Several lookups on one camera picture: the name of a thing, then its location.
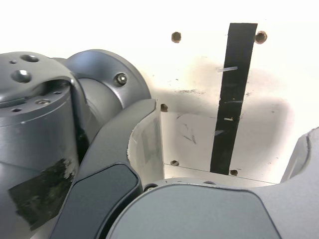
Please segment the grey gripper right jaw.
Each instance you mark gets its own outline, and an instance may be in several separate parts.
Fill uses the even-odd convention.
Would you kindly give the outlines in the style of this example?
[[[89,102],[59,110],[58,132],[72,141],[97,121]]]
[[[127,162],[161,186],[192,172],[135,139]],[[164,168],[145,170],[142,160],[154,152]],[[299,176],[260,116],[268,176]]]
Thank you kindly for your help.
[[[229,188],[170,184],[144,193],[111,226],[109,239],[316,239],[319,131],[304,135],[306,163],[280,184]]]

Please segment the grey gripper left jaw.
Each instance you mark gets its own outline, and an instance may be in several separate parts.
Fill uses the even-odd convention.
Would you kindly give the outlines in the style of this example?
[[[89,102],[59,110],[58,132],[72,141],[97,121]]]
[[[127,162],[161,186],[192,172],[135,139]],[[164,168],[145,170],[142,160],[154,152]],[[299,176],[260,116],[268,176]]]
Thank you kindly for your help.
[[[104,238],[147,184],[164,178],[160,110],[138,101],[106,123],[90,144],[51,233]]]

